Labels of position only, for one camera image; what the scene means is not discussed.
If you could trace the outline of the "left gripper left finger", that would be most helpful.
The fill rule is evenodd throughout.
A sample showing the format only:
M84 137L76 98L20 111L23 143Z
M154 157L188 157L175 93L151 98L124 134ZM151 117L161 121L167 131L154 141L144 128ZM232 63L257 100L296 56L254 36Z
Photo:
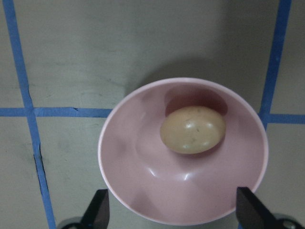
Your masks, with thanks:
M108 189L99 189L86 209L81 224L85 229L106 229L110 221Z

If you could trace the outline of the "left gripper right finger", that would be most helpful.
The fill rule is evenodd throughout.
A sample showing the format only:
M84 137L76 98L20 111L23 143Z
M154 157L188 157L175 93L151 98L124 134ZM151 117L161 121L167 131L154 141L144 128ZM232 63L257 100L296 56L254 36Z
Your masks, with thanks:
M236 190L236 217L243 229L284 228L248 187Z

